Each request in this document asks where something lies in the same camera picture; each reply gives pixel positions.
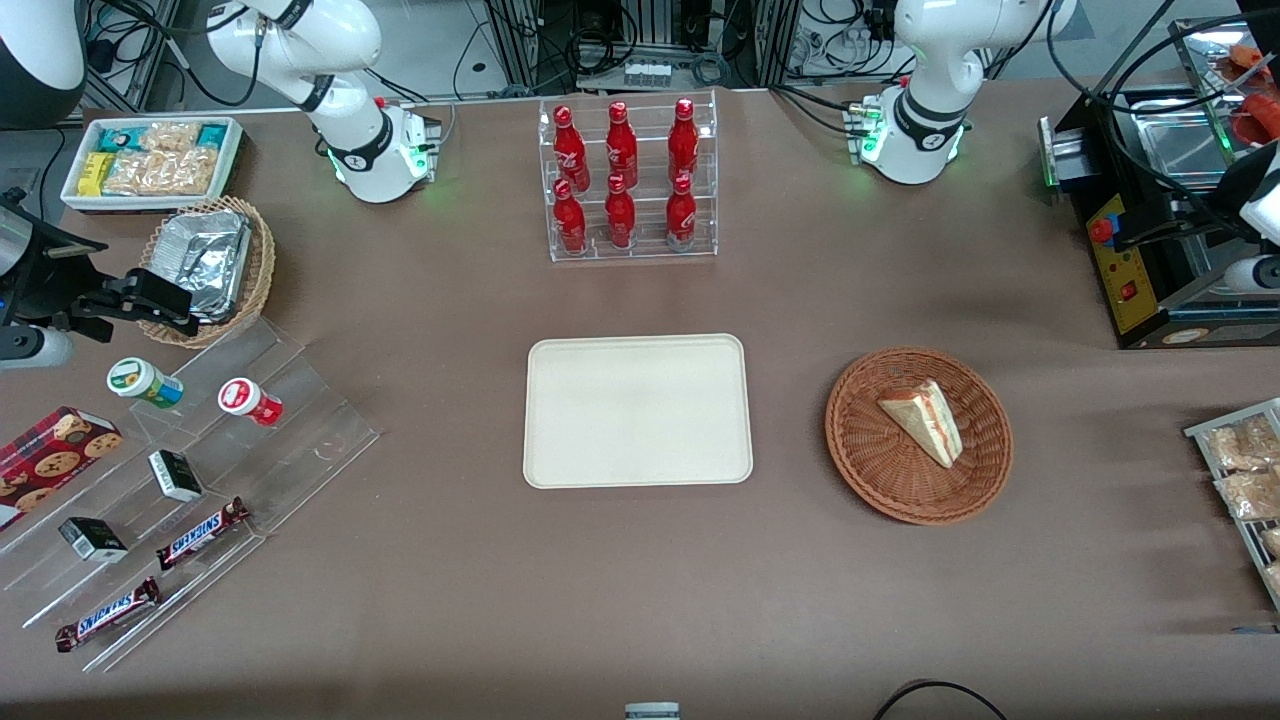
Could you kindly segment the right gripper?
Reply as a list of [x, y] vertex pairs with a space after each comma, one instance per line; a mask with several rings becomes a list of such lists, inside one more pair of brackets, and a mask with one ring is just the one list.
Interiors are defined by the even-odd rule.
[[[101, 286], [102, 315], [165, 325], [186, 337], [197, 334], [188, 290], [145, 268], [132, 268], [122, 278], [102, 281], [90, 256], [108, 250], [109, 245], [42, 220], [22, 206], [24, 197], [24, 193], [1, 197], [4, 327], [45, 322], [67, 313], [77, 299]], [[68, 316], [69, 332], [99, 343], [110, 343], [114, 329], [114, 324], [100, 316]]]

